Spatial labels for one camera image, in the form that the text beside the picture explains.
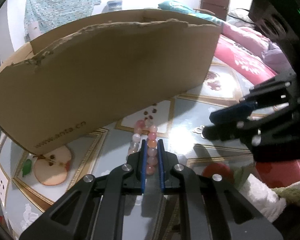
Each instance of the green leaf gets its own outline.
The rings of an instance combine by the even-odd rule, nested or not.
[[[23,164],[22,177],[24,177],[25,175],[31,172],[31,166],[32,166],[32,161],[30,159],[27,159]]]

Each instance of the patterned tablecloth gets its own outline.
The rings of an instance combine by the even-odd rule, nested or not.
[[[251,165],[253,158],[239,140],[210,142],[200,134],[202,125],[211,124],[211,112],[237,103],[250,87],[252,84],[248,80],[214,58],[202,86],[153,104],[68,143],[71,161],[66,180],[54,186],[45,186],[37,180],[34,173],[37,158],[2,133],[0,198],[9,229],[18,239],[26,227],[82,176],[88,173],[102,176],[125,163],[133,125],[139,119],[153,118],[165,149],[177,154],[179,162],[193,168],[197,174],[201,174],[211,162],[221,162],[232,169]],[[271,108],[263,109],[253,115],[263,116],[272,111]],[[143,196],[127,197],[122,239],[157,239],[159,234],[160,238],[171,239],[173,224],[178,220],[177,208],[175,199],[167,200],[161,194],[156,172],[147,178]]]

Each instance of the beaded bracelet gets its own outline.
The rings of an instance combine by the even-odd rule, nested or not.
[[[146,121],[138,120],[134,127],[134,134],[132,136],[132,141],[130,142],[130,147],[128,150],[128,155],[133,154],[138,151],[139,143],[141,140],[141,134],[144,127],[149,128],[148,140],[147,140],[147,165],[146,165],[146,174],[152,175],[155,172],[155,166],[158,163],[157,155],[157,131],[158,128],[152,124],[152,120],[146,119]]]

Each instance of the orange bead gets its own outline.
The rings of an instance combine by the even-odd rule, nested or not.
[[[156,148],[157,141],[156,140],[148,140],[148,146],[149,146],[149,148]]]

